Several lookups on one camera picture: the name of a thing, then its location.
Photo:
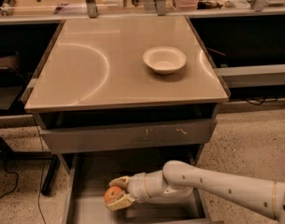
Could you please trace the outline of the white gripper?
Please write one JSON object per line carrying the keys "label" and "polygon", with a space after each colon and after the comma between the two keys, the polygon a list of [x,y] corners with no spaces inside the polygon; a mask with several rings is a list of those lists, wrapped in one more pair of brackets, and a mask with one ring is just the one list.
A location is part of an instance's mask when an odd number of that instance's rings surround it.
{"label": "white gripper", "polygon": [[116,186],[121,189],[127,189],[128,193],[122,191],[120,194],[106,194],[105,205],[111,211],[127,208],[133,204],[145,203],[149,195],[145,188],[145,173],[139,173],[133,176],[122,176],[109,182],[111,187]]}

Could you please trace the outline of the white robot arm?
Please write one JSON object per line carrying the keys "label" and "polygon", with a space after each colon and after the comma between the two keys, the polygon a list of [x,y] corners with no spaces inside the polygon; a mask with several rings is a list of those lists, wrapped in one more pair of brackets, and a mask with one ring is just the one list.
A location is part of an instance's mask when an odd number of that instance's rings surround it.
{"label": "white robot arm", "polygon": [[133,203],[183,203],[201,189],[285,224],[285,183],[197,168],[168,161],[152,173],[122,176],[109,182],[106,207],[112,211]]}

